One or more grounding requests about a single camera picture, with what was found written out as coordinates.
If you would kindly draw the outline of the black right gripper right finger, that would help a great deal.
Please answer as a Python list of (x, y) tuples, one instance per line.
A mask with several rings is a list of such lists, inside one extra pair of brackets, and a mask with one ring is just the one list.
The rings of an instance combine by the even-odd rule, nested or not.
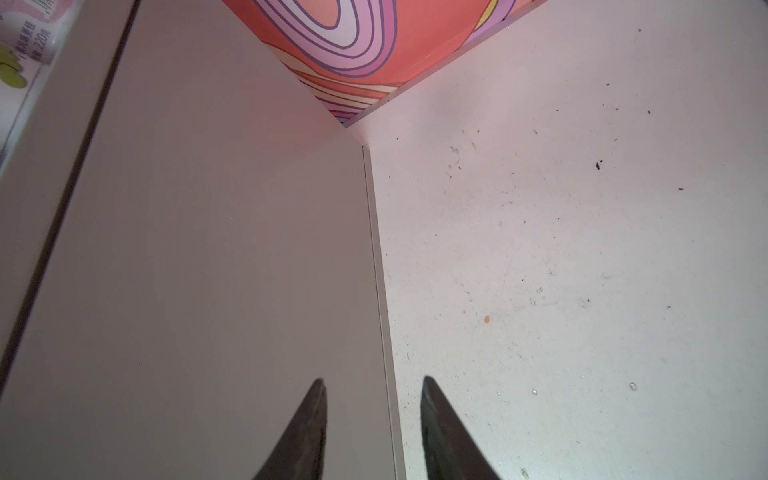
[(431, 376), (423, 379), (420, 418), (429, 480), (500, 479)]

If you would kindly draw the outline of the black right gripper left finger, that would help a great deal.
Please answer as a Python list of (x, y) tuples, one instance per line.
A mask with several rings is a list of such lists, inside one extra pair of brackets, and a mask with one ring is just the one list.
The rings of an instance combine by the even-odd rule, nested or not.
[(327, 437), (327, 389), (313, 381), (254, 480), (320, 480)]

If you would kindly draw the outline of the can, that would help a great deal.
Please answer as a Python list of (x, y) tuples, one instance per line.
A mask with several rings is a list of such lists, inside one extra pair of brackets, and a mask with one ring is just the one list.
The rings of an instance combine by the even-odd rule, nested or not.
[(22, 129), (35, 85), (66, 41), (82, 3), (75, 0), (1, 2), (1, 156)]

